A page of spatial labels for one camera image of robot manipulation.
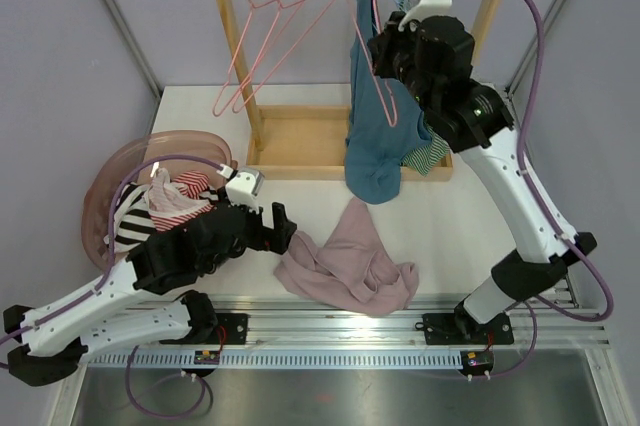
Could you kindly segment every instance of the striped cloth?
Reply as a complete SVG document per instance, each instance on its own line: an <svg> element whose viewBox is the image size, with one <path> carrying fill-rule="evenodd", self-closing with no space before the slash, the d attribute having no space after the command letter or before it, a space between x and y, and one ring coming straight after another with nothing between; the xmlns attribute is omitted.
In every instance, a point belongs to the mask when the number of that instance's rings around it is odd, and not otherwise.
<svg viewBox="0 0 640 426"><path fill-rule="evenodd" d="M430 144L414 149L402 158L402 165L418 171L426 176L450 151L449 144L438 136L431 126L425 123L432 141Z"/></svg>
<svg viewBox="0 0 640 426"><path fill-rule="evenodd" d="M164 180L168 179L168 172L163 174L163 181L157 186L165 185ZM178 195L186 197L189 200L199 200L201 207L198 214L210 210L218 201L216 190L209 186L209 178L206 174L199 171L187 171L176 176L175 180L170 183L171 190ZM149 194L153 187L153 182L149 184L129 183L125 186L120 199L116 204L115 214L115 250L116 253L124 253L132 250L138 244L147 240L147 238L156 231L167 231L177 224L194 218L198 214L189 211L188 214L180 215L180 211L169 213L153 212L150 214ZM165 208L171 208L170 205L164 203ZM105 244L109 244L109 238L104 238Z"/></svg>

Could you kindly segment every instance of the gray floor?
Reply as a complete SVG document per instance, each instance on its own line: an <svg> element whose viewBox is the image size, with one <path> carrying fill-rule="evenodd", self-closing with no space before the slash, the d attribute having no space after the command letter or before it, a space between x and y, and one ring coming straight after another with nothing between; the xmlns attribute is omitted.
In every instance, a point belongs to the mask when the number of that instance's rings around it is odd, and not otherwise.
<svg viewBox="0 0 640 426"><path fill-rule="evenodd" d="M517 357L500 353L505 367ZM166 370L133 372L142 392ZM123 371L87 372L73 425L156 425L127 404ZM215 426L417 426L606 424L580 352L539 351L513 376L468 384L440 371L220 370L208 378L215 403L178 422ZM167 383L141 399L166 414L189 407L199 388L187 380Z"/></svg>

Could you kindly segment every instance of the green striped cloth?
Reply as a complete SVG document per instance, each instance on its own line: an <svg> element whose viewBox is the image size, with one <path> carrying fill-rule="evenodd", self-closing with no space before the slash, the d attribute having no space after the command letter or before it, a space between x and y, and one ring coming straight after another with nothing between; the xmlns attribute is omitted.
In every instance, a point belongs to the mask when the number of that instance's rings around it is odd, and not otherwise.
<svg viewBox="0 0 640 426"><path fill-rule="evenodd" d="M425 124L425 126L431 134L431 144L414 149L402 158L403 166L415 169L423 176L429 174L429 171L431 171L431 169L449 152L449 145L447 142L438 136L431 126L428 124Z"/></svg>

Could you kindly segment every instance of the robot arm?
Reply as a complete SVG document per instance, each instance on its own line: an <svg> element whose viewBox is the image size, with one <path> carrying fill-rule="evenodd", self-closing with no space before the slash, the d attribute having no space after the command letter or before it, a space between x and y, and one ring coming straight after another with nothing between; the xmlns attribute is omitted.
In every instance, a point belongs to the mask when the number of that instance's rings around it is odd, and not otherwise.
<svg viewBox="0 0 640 426"><path fill-rule="evenodd" d="M99 280L95 280L38 309L17 305L7 309L8 334L31 327L17 338L21 346L9 353L9 372L39 386L68 376L79 362L112 349L156 340L206 340L217 320L204 294L187 293L159 310L116 314L195 283L247 248L284 254L297 226L279 203L272 204L274 227L263 225L257 200L262 182L262 174L250 168L235 172L213 210L151 235L112 268L99 291ZM66 308L87 294L80 307ZM60 309L66 311L46 323L38 322Z"/></svg>
<svg viewBox="0 0 640 426"><path fill-rule="evenodd" d="M513 118L495 90L471 79L475 42L459 20L443 15L447 4L451 0L418 0L406 13L392 13L368 46L374 73L404 84L425 121L478 175L513 234L515 251L455 309L455 327L469 339L514 303L565 277L568 266L578 261L565 239L585 254L596 242L562 217L528 162L520 171ZM566 237L556 237L524 175L533 180Z"/></svg>

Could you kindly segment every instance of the wooden base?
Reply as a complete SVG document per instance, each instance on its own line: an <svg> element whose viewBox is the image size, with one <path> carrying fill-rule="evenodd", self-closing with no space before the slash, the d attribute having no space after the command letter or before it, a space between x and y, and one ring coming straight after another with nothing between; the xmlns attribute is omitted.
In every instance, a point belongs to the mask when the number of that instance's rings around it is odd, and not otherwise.
<svg viewBox="0 0 640 426"><path fill-rule="evenodd" d="M349 106L259 106L264 149L251 140L247 165L268 179L344 180ZM447 155L427 176L402 168L405 181L448 181Z"/></svg>

